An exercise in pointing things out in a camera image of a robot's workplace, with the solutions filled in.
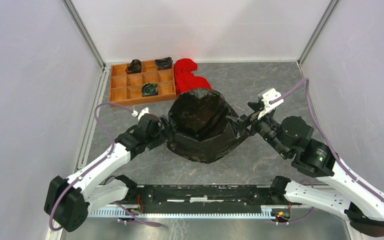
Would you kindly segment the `black plastic trash bag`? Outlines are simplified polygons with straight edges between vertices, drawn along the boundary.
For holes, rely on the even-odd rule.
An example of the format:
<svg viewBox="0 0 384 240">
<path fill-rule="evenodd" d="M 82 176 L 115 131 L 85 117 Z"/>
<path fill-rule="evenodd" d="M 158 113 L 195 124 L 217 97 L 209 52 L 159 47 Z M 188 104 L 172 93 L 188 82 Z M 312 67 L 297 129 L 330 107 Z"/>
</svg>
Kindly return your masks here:
<svg viewBox="0 0 384 240">
<path fill-rule="evenodd" d="M 167 148 L 191 162 L 210 164 L 238 147 L 249 131 L 237 138 L 227 117 L 238 117 L 223 95 L 197 88 L 177 96 L 166 118 Z"/>
</svg>

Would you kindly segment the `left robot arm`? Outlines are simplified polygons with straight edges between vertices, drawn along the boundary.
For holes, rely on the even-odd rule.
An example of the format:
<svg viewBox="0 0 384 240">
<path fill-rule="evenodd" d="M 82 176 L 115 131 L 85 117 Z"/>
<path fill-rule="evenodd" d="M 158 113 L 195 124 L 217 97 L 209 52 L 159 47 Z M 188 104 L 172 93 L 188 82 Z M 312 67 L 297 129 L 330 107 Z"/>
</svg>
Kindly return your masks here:
<svg viewBox="0 0 384 240">
<path fill-rule="evenodd" d="M 96 210 L 120 200 L 125 204 L 133 203 L 137 190 L 122 178 L 104 186 L 101 183 L 145 149 L 152 150 L 165 141 L 161 118 L 141 113 L 138 123 L 113 139 L 98 158 L 67 177 L 54 177 L 44 203 L 44 212 L 49 215 L 49 228 L 73 232 Z"/>
</svg>

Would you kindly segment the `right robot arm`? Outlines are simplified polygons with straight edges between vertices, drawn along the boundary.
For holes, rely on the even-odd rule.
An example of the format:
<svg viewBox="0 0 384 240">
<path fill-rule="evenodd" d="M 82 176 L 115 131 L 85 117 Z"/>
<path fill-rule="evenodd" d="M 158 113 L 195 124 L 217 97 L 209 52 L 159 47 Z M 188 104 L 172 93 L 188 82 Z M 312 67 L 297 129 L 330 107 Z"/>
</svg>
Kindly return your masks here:
<svg viewBox="0 0 384 240">
<path fill-rule="evenodd" d="M 313 139 L 313 127 L 301 117 L 289 116 L 279 123 L 262 103 L 249 106 L 252 114 L 227 118 L 236 137 L 260 135 L 283 159 L 290 159 L 293 168 L 336 190 L 328 193 L 276 176 L 268 191 L 273 203 L 308 205 L 340 217 L 362 234 L 384 237 L 384 192 L 358 176 L 325 143 Z"/>
</svg>

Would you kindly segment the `black green bag roll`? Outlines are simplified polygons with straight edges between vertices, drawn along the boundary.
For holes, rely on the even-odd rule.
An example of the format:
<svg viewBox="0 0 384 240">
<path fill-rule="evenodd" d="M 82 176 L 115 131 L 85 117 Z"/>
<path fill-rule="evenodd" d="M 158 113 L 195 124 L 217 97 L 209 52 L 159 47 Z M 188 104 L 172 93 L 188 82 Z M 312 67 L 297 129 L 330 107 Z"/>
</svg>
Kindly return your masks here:
<svg viewBox="0 0 384 240">
<path fill-rule="evenodd" d="M 147 82 L 141 87 L 141 93 L 143 97 L 152 97 L 158 95 L 158 84 L 153 82 Z"/>
</svg>

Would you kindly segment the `red cloth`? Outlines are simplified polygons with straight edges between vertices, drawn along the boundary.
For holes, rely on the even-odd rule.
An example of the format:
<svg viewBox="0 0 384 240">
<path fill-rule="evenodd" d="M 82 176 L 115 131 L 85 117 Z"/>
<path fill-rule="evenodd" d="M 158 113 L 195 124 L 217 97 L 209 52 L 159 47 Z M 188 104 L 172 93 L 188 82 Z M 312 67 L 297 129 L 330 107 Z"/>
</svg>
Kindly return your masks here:
<svg viewBox="0 0 384 240">
<path fill-rule="evenodd" d="M 173 73 L 177 96 L 194 89 L 212 89 L 206 78 L 194 74 L 197 69 L 198 64 L 190 58 L 182 58 L 176 61 Z"/>
</svg>

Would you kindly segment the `wooden compartment tray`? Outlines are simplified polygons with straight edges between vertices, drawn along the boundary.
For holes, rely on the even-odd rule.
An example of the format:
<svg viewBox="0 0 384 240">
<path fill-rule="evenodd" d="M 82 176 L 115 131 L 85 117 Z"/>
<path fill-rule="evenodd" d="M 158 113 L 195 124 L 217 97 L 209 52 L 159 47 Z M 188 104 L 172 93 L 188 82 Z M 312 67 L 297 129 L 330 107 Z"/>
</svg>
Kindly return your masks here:
<svg viewBox="0 0 384 240">
<path fill-rule="evenodd" d="M 155 59 L 144 60 L 141 73 L 126 74 L 128 63 L 114 64 L 110 68 L 109 102 L 124 106 L 171 101 L 177 98 L 173 65 L 171 69 L 157 70 Z M 156 83 L 158 95 L 143 97 L 142 86 Z"/>
</svg>

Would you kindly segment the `black bag roll right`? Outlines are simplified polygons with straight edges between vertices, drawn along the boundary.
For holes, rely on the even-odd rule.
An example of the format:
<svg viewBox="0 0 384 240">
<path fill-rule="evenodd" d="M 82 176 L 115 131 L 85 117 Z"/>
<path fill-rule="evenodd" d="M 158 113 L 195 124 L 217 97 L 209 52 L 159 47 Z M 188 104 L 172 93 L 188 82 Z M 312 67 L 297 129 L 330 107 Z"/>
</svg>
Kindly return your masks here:
<svg viewBox="0 0 384 240">
<path fill-rule="evenodd" d="M 158 71 L 168 70 L 173 66 L 173 59 L 171 57 L 159 58 L 155 59 L 154 63 Z"/>
</svg>

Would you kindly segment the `black bag roll left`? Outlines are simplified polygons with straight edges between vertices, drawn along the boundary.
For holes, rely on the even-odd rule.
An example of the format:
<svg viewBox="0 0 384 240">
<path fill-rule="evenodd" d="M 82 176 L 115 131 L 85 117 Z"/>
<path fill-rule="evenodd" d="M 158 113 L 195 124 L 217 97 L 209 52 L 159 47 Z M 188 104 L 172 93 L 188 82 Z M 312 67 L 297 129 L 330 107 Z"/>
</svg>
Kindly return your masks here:
<svg viewBox="0 0 384 240">
<path fill-rule="evenodd" d="M 138 74 L 142 72 L 142 61 L 139 59 L 133 59 L 125 69 L 127 75 Z"/>
</svg>

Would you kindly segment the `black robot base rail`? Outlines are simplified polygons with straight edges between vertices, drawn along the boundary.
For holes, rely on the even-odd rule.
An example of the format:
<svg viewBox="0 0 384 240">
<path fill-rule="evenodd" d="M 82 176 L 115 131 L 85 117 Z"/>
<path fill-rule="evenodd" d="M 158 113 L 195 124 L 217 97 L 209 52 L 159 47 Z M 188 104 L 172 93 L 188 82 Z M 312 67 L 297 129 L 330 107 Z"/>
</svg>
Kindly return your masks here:
<svg viewBox="0 0 384 240">
<path fill-rule="evenodd" d="M 116 200 L 125 208 L 140 213 L 256 213 L 261 206 L 292 205 L 276 195 L 268 185 L 255 184 L 144 184 L 139 185 L 125 175 L 128 191 Z"/>
</svg>

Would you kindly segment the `right aluminium corner post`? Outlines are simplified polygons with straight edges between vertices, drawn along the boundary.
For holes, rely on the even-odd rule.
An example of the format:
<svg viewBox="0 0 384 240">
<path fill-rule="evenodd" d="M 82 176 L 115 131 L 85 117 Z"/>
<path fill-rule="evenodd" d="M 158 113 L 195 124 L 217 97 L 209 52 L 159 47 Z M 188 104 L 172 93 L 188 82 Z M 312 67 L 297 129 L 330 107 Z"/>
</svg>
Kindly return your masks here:
<svg viewBox="0 0 384 240">
<path fill-rule="evenodd" d="M 300 57 L 297 60 L 298 65 L 301 67 L 308 56 L 310 55 L 311 50 L 313 49 L 314 45 L 316 44 L 317 40 L 319 39 L 320 35 L 322 34 L 326 24 L 329 22 L 332 14 L 334 13 L 335 9 L 337 8 L 340 0 L 330 0 L 328 2 L 328 5 L 326 9 L 324 10 L 322 16 L 320 17 L 315 29 L 313 30 L 309 40 L 307 41 Z"/>
</svg>

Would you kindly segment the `aluminium corner post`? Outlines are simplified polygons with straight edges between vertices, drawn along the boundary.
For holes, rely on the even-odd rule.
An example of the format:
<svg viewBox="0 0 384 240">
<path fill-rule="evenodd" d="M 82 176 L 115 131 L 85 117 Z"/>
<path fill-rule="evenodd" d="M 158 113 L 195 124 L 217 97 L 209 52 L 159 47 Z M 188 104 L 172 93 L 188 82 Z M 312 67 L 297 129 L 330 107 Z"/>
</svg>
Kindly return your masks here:
<svg viewBox="0 0 384 240">
<path fill-rule="evenodd" d="M 65 8 L 67 9 L 70 17 L 72 18 L 76 28 L 78 29 L 80 35 L 82 36 L 83 40 L 85 41 L 88 49 L 92 53 L 93 58 L 95 59 L 96 63 L 104 69 L 106 67 L 106 62 L 102 58 L 101 54 L 99 53 L 99 50 L 94 43 L 92 36 L 90 35 L 89 31 L 87 30 L 87 27 L 82 20 L 74 2 L 72 0 L 62 0 L 62 3 L 64 4 Z"/>
<path fill-rule="evenodd" d="M 311 50 L 313 49 L 314 45 L 316 44 L 317 40 L 319 39 L 320 35 L 322 34 L 326 24 L 329 22 L 332 14 L 334 13 L 335 9 L 337 8 L 340 0 L 330 0 L 328 2 L 328 5 L 326 9 L 324 10 L 322 16 L 320 17 L 315 29 L 313 30 L 309 40 L 307 41 L 300 57 L 297 60 L 298 65 L 301 67 L 308 56 L 310 55 Z"/>
</svg>

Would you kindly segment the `left aluminium corner post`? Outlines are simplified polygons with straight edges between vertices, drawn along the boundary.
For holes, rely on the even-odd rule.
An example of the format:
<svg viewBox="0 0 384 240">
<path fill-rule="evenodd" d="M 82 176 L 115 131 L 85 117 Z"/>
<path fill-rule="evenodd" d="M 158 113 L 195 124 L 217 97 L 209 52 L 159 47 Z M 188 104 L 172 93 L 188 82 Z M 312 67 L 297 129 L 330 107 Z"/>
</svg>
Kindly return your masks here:
<svg viewBox="0 0 384 240">
<path fill-rule="evenodd" d="M 94 43 L 92 36 L 90 35 L 89 31 L 87 30 L 87 27 L 82 20 L 74 2 L 72 0 L 62 0 L 62 3 L 64 4 L 65 8 L 67 9 L 70 17 L 72 18 L 76 28 L 78 29 L 80 35 L 82 36 L 83 40 L 85 41 L 88 49 L 92 53 L 93 58 L 95 59 L 96 63 L 104 69 L 106 67 L 106 62 L 102 58 L 101 54 L 99 53 L 99 50 Z"/>
</svg>

